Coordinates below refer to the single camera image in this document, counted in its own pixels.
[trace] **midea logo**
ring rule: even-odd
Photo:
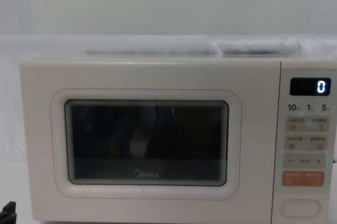
[[[136,178],[158,178],[158,173],[152,173],[150,171],[142,171],[140,169],[135,170],[135,177]]]

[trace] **glass window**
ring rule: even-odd
[[[68,175],[74,184],[221,186],[224,101],[68,100]]]

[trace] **control panel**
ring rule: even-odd
[[[281,70],[272,223],[327,219],[336,76],[331,69]]]

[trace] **white microwave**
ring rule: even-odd
[[[327,223],[337,61],[21,64],[33,217]]]

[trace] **white cloth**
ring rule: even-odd
[[[25,160],[19,62],[32,57],[113,56],[337,59],[333,36],[0,36],[0,160]]]

